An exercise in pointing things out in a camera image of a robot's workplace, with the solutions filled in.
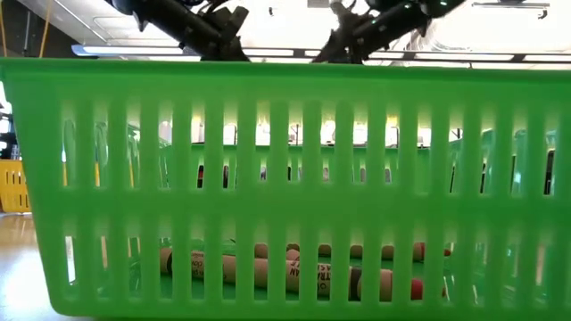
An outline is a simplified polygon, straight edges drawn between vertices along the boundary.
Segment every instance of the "ceiling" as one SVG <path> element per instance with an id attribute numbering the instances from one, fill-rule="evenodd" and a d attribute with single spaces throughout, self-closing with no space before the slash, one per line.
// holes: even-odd
<path id="1" fill-rule="evenodd" d="M 177 43 L 154 26 L 140 33 L 135 20 L 124 16 L 104 0 L 20 0 L 41 17 L 53 1 L 51 22 L 83 45 L 176 46 Z M 479 0 L 497 2 L 498 0 Z M 571 52 L 571 1 L 528 0 L 549 5 L 542 9 L 498 9 L 474 7 L 467 0 L 459 9 L 431 27 L 429 37 L 419 40 L 418 50 L 453 49 L 461 52 Z M 308 0 L 230 0 L 228 6 L 242 5 L 250 14 L 240 34 L 244 47 L 320 48 L 325 44 L 336 19 L 329 9 L 308 8 Z M 357 0 L 356 11 L 368 9 Z M 408 43 L 401 41 L 402 49 Z M 503 66 L 514 68 L 514 65 Z M 545 68 L 524 65 L 515 68 Z"/>

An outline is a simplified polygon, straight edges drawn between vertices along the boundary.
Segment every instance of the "green bin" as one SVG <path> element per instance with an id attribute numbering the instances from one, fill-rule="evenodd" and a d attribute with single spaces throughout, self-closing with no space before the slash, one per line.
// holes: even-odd
<path id="1" fill-rule="evenodd" d="M 21 128 L 40 254 L 52 305 L 60 313 L 218 320 L 571 317 L 571 109 L 566 103 L 571 73 L 32 59 L 1 60 L 0 72 Z M 201 147 L 190 141 L 195 114 L 204 118 Z M 385 149 L 387 116 L 398 119 L 396 150 Z M 271 128 L 265 147 L 255 145 L 260 117 L 269 119 Z M 320 145 L 325 119 L 335 121 L 332 147 Z M 170 157 L 159 144 L 164 120 L 173 123 Z M 355 120 L 368 124 L 366 147 L 352 145 Z M 237 145 L 227 152 L 222 129 L 234 121 Z M 68 122 L 75 128 L 75 161 L 69 165 L 76 176 L 64 185 L 61 155 Z M 300 147 L 288 145 L 292 122 L 303 128 Z M 108 179 L 96 186 L 101 123 Z M 134 144 L 128 124 L 140 128 Z M 419 126 L 432 129 L 430 149 L 420 152 Z M 463 129 L 463 138 L 453 144 L 451 128 Z M 487 129 L 493 138 L 486 150 Z M 515 140 L 522 129 L 523 143 Z M 544 195 L 546 137 L 553 130 L 557 179 L 552 193 Z M 520 144 L 525 162 L 513 193 L 512 157 Z M 139 164 L 138 184 L 129 176 L 132 157 Z M 484 158 L 492 170 L 481 193 Z M 266 180 L 260 178 L 262 162 Z M 296 162 L 302 174 L 289 181 L 287 168 Z M 198 188 L 201 163 L 203 188 Z M 357 163 L 366 170 L 364 180 Z M 395 174 L 390 183 L 385 182 L 387 163 Z M 233 188 L 223 188 L 225 165 L 231 177 L 237 176 Z M 73 239 L 74 282 L 66 237 Z M 221 254 L 230 237 L 236 240 L 238 280 L 233 299 L 225 298 L 222 286 Z M 140 244 L 129 242 L 135 238 Z M 190 249 L 196 238 L 204 239 L 208 267 L 200 298 L 191 289 Z M 159 274 L 165 239 L 174 253 L 168 296 Z M 254 298 L 252 256 L 258 242 L 269 245 L 265 300 Z M 301 246 L 297 300 L 285 295 L 284 248 L 291 242 Z M 410 300 L 414 242 L 426 243 L 421 301 Z M 320 243 L 333 248 L 327 301 L 317 300 L 315 287 Z M 361 301 L 348 300 L 352 243 L 365 249 Z M 396 249 L 393 300 L 379 302 L 379 249 L 386 243 Z M 450 261 L 443 257 L 447 243 L 454 244 Z M 129 285 L 133 246 L 140 247 L 137 295 Z M 518 248 L 515 257 L 509 255 L 512 246 Z M 549 255 L 539 259 L 545 251 Z M 517 272 L 508 273 L 512 265 Z M 445 269 L 451 275 L 444 276 Z M 101 292 L 103 278 L 107 288 Z M 453 288 L 449 300 L 442 299 L 443 283 Z M 485 300 L 476 298 L 476 283 Z M 506 286 L 512 290 L 509 298 Z"/>

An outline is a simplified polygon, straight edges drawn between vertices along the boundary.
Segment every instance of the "floor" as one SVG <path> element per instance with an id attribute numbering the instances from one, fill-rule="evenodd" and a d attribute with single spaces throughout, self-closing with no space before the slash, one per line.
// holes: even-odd
<path id="1" fill-rule="evenodd" d="M 0 320 L 92 320 L 52 309 L 31 215 L 0 215 Z"/>

